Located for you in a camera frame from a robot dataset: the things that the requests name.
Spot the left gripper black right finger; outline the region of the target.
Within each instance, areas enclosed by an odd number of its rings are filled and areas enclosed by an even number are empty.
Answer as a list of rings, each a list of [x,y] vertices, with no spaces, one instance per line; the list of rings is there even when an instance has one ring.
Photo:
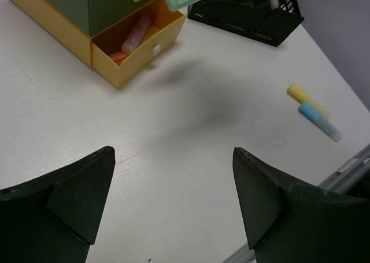
[[[247,244],[257,262],[369,261],[369,150],[319,186],[243,148],[232,168]]]

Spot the orange grey highlighter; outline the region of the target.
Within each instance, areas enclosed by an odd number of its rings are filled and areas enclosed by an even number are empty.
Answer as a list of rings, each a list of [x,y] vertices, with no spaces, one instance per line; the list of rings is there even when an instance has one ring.
[[[114,52],[109,55],[109,58],[118,66],[128,57],[128,54],[122,52],[121,50]]]

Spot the yellow bottom drawer box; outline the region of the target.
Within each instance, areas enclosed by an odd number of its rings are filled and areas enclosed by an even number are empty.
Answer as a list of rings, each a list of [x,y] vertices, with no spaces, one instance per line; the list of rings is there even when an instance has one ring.
[[[186,19],[165,0],[11,1],[115,87],[169,47]]]

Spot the pastel purple highlighter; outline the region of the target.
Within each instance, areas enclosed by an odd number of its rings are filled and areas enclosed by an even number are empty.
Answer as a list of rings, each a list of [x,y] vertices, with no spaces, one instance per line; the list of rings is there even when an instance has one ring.
[[[128,55],[132,54],[132,52],[139,47],[150,24],[150,18],[148,16],[142,15],[139,21],[129,32],[127,38],[121,46],[121,51]]]

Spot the green drawer box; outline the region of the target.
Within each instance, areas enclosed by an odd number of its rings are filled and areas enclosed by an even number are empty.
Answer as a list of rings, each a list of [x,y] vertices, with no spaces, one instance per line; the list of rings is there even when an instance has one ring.
[[[152,0],[47,0],[87,35],[94,36]]]

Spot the pastel yellow highlighter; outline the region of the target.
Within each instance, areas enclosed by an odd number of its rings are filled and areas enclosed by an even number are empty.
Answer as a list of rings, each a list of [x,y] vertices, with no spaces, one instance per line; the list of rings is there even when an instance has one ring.
[[[296,84],[291,84],[287,89],[287,93],[290,97],[295,99],[299,103],[307,102],[313,106],[325,119],[329,118],[329,113],[322,107],[318,102],[316,102],[309,94],[307,94],[303,89],[298,87]]]

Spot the black three-slot file holder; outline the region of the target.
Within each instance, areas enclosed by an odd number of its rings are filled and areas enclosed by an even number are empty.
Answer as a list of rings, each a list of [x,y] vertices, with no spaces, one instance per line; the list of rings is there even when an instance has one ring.
[[[200,0],[187,12],[190,20],[275,47],[304,20],[297,0]]]

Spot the pastel blue highlighter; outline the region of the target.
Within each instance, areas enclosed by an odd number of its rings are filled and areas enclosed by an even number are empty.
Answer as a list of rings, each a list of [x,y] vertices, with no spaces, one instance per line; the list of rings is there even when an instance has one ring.
[[[339,142],[342,139],[342,134],[310,103],[301,103],[301,105],[298,107],[298,111],[333,141]]]

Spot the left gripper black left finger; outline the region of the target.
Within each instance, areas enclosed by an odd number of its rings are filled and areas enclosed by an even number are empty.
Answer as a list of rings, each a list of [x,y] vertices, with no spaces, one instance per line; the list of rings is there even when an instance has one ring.
[[[1,190],[1,262],[85,262],[95,243],[115,167],[105,146]]]

